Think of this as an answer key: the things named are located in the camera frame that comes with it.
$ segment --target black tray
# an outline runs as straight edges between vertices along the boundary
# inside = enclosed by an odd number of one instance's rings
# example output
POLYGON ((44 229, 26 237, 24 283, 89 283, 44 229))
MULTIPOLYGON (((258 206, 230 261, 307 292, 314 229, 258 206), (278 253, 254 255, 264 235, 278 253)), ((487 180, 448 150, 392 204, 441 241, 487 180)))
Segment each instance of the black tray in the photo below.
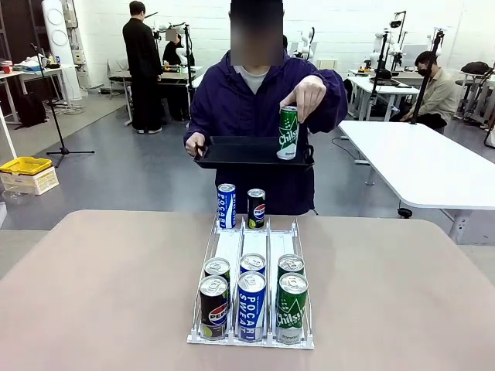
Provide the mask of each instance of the black tray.
POLYGON ((298 145, 292 160, 278 158, 278 146, 278 137, 210 137, 206 154, 203 157, 197 155, 194 162, 201 168, 215 169, 240 166, 306 169, 315 164, 311 145, 298 145))

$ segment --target green can label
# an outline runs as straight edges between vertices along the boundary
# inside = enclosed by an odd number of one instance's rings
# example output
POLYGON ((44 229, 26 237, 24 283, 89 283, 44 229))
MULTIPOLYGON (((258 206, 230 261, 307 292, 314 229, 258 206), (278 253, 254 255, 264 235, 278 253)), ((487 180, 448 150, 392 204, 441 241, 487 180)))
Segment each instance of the green can label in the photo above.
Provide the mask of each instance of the green can label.
POLYGON ((280 128, 278 143, 280 150, 278 158, 292 160, 297 150, 297 139, 299 136, 299 122, 296 107, 283 107, 280 111, 280 128))

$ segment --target desk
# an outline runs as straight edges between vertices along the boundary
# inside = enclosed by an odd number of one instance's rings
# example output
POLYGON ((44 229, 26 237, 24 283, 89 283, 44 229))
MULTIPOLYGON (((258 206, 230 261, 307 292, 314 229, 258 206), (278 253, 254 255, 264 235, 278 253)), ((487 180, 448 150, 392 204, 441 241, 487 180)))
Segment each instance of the desk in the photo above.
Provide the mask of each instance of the desk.
MULTIPOLYGON (((352 73, 353 76, 368 76, 374 77, 373 72, 359 72, 359 70, 347 70, 348 73, 352 73)), ((397 80, 400 83, 405 83, 406 85, 410 85, 413 87, 420 87, 423 83, 423 77, 417 72, 410 71, 395 71, 398 72, 398 76, 392 77, 394 80, 397 80)))
MULTIPOLYGON (((193 66, 191 70, 193 72, 193 80, 201 76, 204 72, 202 71, 204 67, 193 66)), ((129 71, 118 71, 113 72, 111 77, 118 77, 122 79, 125 90, 125 101, 127 102, 127 111, 129 119, 124 123, 125 126, 129 126, 132 123, 132 109, 131 109, 131 97, 128 92, 128 84, 131 81, 131 73, 129 71)), ((188 87, 189 85, 189 74, 187 72, 165 72, 162 74, 162 80, 158 82, 159 85, 179 85, 188 87)))
MULTIPOLYGON (((373 91, 373 83, 370 81, 369 77, 347 77, 347 79, 353 84, 349 113, 352 116, 358 115, 359 121, 362 121, 365 118, 366 121, 369 121, 371 113, 370 98, 371 92, 373 91)), ((384 120, 389 121, 392 114, 392 107, 396 106, 402 97, 418 95, 419 90, 401 84, 399 87, 378 86, 377 93, 380 99, 388 102, 387 113, 385 114, 384 120)))
POLYGON ((344 121, 340 129, 370 163, 361 215, 376 173, 408 205, 458 210, 449 233, 457 243, 473 210, 495 210, 495 164, 436 131, 376 121, 344 121))
POLYGON ((0 281, 2 369, 493 370, 495 288, 421 220, 298 218, 314 351, 187 344, 212 221, 70 214, 0 281))

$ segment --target green can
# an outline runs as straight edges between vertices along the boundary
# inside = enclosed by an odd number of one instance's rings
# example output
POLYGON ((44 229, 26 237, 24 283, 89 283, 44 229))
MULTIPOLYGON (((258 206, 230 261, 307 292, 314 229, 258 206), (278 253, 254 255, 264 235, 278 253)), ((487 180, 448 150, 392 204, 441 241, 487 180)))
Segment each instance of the green can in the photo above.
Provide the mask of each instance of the green can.
POLYGON ((284 274, 278 282, 277 341, 296 344, 301 341, 302 320, 308 298, 308 281, 298 273, 284 274))
POLYGON ((304 274, 304 260, 299 255, 282 255, 280 259, 278 259, 277 281, 286 273, 304 274))
POLYGON ((299 121, 297 107, 287 106, 280 110, 280 128, 278 136, 279 150, 277 157, 281 160, 292 160, 297 151, 299 121))

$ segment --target hand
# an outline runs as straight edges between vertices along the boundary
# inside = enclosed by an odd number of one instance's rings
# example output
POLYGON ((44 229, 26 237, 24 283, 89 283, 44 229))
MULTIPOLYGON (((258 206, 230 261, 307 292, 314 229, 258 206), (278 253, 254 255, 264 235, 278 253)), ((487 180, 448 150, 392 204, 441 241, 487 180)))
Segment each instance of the hand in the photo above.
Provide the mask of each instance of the hand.
POLYGON ((302 79, 294 90, 280 102, 280 108, 297 103, 297 116, 299 122, 302 123, 322 103, 325 94, 326 86, 322 79, 310 75, 302 79))
POLYGON ((204 146, 204 135, 201 133, 194 133, 189 137, 189 139, 186 141, 186 151, 189 153, 191 156, 195 157, 196 152, 199 154, 201 157, 204 156, 204 152, 200 149, 200 147, 204 146))

